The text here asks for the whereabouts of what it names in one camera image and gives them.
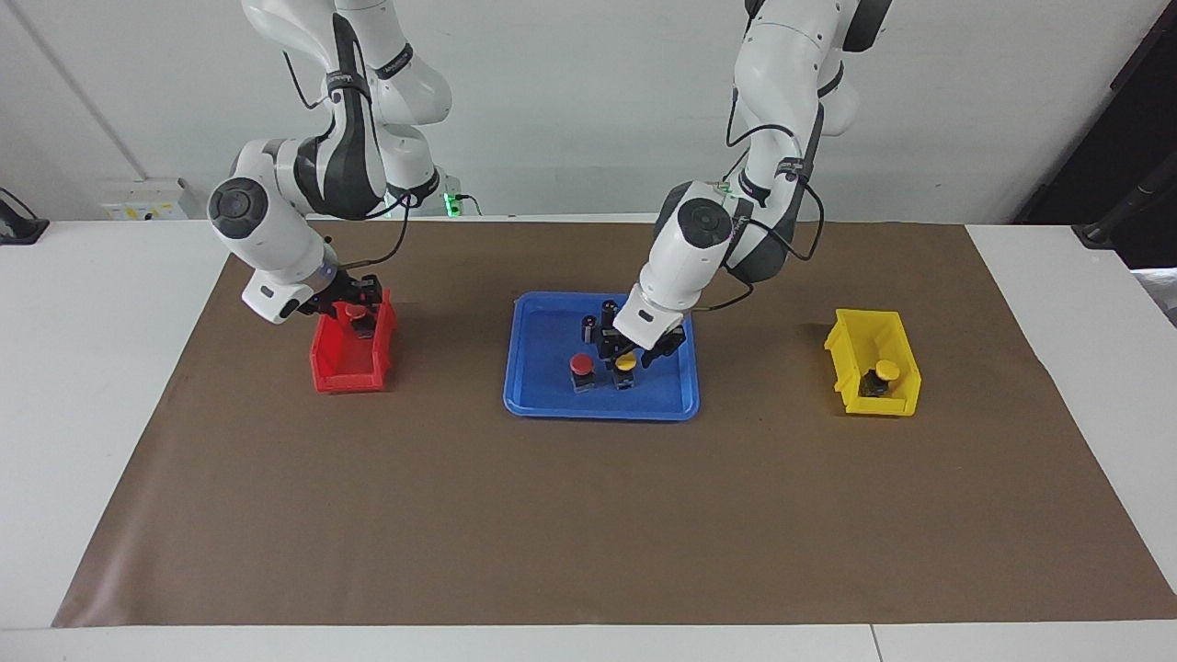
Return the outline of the blue plastic tray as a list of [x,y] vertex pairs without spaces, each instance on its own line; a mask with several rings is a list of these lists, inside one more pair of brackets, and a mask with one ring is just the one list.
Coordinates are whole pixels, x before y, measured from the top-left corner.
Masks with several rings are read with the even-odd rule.
[[636,369],[634,386],[618,390],[601,360],[594,386],[577,393],[570,360],[596,357],[584,343],[583,318],[600,315],[601,302],[625,302],[619,293],[531,291],[514,303],[503,399],[520,417],[681,422],[701,409],[694,359],[694,327],[685,320],[685,343],[669,358]]

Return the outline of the red plastic parts bin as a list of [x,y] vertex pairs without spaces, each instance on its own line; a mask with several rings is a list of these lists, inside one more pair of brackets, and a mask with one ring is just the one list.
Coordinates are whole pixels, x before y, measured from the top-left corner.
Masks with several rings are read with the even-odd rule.
[[358,338],[348,318],[335,304],[334,315],[319,315],[308,360],[318,393],[377,393],[385,386],[392,366],[391,340],[398,327],[395,310],[383,287],[377,327],[373,337]]

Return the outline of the brown paper table mat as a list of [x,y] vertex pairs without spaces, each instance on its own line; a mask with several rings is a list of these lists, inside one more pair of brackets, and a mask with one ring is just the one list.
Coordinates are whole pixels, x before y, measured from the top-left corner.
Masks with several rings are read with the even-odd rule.
[[[693,421],[508,413],[517,299],[625,291],[650,236],[420,223],[381,393],[315,393],[313,322],[257,318],[231,258],[55,625],[1177,617],[962,226],[833,223],[698,317]],[[900,315],[913,416],[846,412],[838,307]]]

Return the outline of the yellow plastic parts bin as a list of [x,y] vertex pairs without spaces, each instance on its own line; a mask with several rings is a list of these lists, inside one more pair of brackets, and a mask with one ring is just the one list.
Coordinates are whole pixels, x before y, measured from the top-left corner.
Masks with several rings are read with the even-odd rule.
[[[834,326],[827,332],[824,349],[834,369],[834,391],[840,393],[847,413],[887,417],[911,417],[917,409],[923,386],[907,329],[895,311],[838,307]],[[859,382],[876,360],[895,360],[902,377],[886,397],[870,398],[859,393]]]

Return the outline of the black device on table edge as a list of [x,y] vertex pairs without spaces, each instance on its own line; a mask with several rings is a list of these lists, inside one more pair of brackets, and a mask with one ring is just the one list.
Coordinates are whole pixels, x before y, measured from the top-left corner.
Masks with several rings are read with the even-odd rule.
[[34,245],[49,225],[16,194],[0,186],[0,245]]

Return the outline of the black stand pole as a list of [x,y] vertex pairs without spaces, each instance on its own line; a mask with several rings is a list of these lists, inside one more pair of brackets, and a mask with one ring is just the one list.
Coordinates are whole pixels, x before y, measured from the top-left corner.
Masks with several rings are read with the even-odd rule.
[[1148,211],[1156,201],[1177,191],[1177,148],[1173,148],[1161,163],[1156,164],[1148,176],[1131,188],[1098,221],[1073,223],[1070,227],[1080,240],[1080,246],[1089,250],[1113,251],[1113,231],[1123,223],[1131,221]]

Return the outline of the black background panel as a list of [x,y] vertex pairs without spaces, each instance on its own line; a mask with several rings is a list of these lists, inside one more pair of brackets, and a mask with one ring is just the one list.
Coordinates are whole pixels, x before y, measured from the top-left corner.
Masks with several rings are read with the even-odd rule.
[[[1015,223],[1071,230],[1098,221],[1177,148],[1177,0],[1166,0],[1110,91],[1105,110]],[[1123,223],[1113,241],[1128,269],[1177,267],[1177,191]]]

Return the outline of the grey shiny object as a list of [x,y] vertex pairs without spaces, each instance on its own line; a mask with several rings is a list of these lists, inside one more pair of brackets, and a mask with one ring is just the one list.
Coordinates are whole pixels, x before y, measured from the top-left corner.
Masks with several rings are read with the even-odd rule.
[[1131,269],[1131,273],[1173,327],[1177,327],[1177,267]]

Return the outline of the white wall power outlet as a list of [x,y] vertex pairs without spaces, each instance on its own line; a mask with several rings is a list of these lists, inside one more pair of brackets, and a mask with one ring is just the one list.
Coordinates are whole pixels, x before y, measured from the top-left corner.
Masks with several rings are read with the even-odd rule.
[[99,204],[111,221],[201,221],[205,212],[180,177],[108,183]]

